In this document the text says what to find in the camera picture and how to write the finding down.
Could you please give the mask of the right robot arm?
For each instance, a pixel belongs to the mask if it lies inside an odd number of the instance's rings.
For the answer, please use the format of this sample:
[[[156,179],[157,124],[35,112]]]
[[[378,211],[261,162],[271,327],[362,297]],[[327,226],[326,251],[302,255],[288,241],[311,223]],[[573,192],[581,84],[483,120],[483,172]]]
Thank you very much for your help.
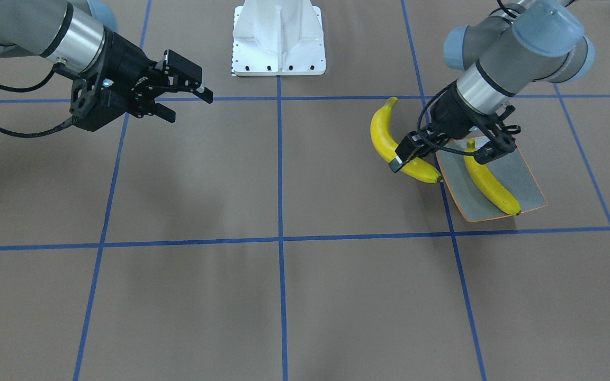
[[[213,102],[201,67],[173,50],[151,60],[118,33],[111,8],[99,1],[0,1],[0,59],[31,56],[53,64],[48,75],[30,87],[0,84],[0,89],[33,92],[59,74],[73,82],[70,117],[43,132],[0,127],[10,137],[46,137],[69,127],[95,132],[125,114],[174,123],[176,113],[156,101],[165,93],[192,93]]]

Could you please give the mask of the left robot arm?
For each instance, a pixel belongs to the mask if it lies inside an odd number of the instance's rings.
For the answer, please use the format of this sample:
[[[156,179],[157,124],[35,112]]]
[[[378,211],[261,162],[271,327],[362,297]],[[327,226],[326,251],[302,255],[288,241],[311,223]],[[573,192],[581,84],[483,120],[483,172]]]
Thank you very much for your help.
[[[477,25],[454,28],[443,60],[462,74],[426,103],[416,129],[390,153],[393,172],[444,150],[488,164],[517,148],[517,125],[505,120],[511,99],[528,84],[578,80],[596,49],[569,1],[511,1]]]

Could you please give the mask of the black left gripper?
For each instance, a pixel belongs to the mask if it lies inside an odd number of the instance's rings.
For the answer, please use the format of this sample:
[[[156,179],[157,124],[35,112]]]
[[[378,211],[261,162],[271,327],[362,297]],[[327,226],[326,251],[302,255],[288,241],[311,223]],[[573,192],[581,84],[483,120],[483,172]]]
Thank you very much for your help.
[[[444,150],[472,157],[478,164],[488,164],[514,152],[517,149],[515,135],[521,131],[521,127],[504,123],[515,111],[515,107],[508,102],[504,102],[504,106],[501,115],[481,115],[461,99],[455,85],[449,85],[438,92],[424,109],[430,115],[430,123],[424,126],[424,140],[417,132],[407,133],[399,143],[389,135],[388,142],[394,145],[395,158],[388,166],[397,173],[413,162],[414,166],[406,170],[409,174],[440,174],[436,167],[422,158]],[[489,141],[473,153],[446,147],[452,140],[467,137],[472,128],[484,133]]]

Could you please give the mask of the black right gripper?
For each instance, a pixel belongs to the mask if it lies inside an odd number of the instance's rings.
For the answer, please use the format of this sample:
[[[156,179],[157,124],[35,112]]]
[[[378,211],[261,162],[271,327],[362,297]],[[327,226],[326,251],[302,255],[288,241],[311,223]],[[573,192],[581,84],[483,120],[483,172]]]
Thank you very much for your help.
[[[160,62],[149,59],[138,46],[104,28],[102,50],[93,65],[72,85],[69,122],[95,132],[124,114],[157,116],[176,122],[176,112],[155,101],[163,93],[192,93],[213,103],[203,70],[173,50],[165,50]]]

